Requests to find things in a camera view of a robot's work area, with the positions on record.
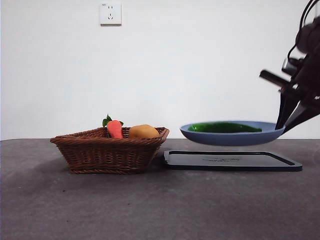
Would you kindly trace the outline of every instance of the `table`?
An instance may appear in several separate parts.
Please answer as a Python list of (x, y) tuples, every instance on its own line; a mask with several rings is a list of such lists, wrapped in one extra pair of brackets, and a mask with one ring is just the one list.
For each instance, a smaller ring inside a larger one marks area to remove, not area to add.
[[(171, 170), (166, 150), (274, 152), (303, 170)], [(73, 174), (48, 139), (1, 141), (1, 239), (319, 240), (320, 139), (167, 139), (138, 175)]]

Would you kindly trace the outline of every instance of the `wicker basket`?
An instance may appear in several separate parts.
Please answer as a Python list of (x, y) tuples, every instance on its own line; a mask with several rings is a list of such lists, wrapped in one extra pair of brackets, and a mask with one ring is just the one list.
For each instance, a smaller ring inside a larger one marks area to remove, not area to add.
[(169, 130), (156, 127), (160, 137), (131, 139), (129, 127), (122, 128), (124, 138), (110, 138), (106, 127), (56, 136), (56, 144), (71, 172), (76, 174), (140, 174), (147, 170)]

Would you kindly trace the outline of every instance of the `toy vegetable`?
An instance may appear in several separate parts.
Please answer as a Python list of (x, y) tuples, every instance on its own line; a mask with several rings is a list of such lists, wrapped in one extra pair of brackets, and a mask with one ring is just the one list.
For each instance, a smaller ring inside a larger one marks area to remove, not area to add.
[(109, 115), (106, 116), (105, 119), (102, 121), (102, 126), (108, 130), (111, 138), (115, 139), (123, 139), (124, 136), (122, 135), (122, 125), (124, 123), (118, 120), (112, 120)]
[(159, 137), (160, 134), (153, 126), (142, 124), (133, 126), (129, 130), (130, 139), (150, 139)]
[(203, 133), (254, 133), (261, 132), (261, 128), (234, 122), (202, 122), (192, 124), (189, 131)]

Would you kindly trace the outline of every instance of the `electrical outlet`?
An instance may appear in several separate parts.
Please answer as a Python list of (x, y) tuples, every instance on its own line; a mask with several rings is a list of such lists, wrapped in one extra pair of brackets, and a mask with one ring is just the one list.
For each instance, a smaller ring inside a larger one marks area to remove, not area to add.
[(100, 25), (121, 25), (120, 2), (104, 2), (100, 4)]

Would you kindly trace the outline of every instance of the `blue plate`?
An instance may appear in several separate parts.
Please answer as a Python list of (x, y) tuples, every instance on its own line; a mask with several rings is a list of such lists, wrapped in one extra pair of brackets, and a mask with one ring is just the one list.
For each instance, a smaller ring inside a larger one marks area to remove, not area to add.
[(254, 128), (261, 128), (259, 132), (235, 132), (235, 133), (212, 133), (212, 132), (198, 132), (189, 131), (188, 128), (194, 124), (190, 123), (180, 127), (182, 134), (189, 140), (207, 145), (216, 146), (250, 146), (265, 144), (271, 142), (284, 132), (285, 126), (281, 129), (276, 128), (275, 123), (263, 121), (208, 121), (206, 123), (225, 122), (245, 124)]

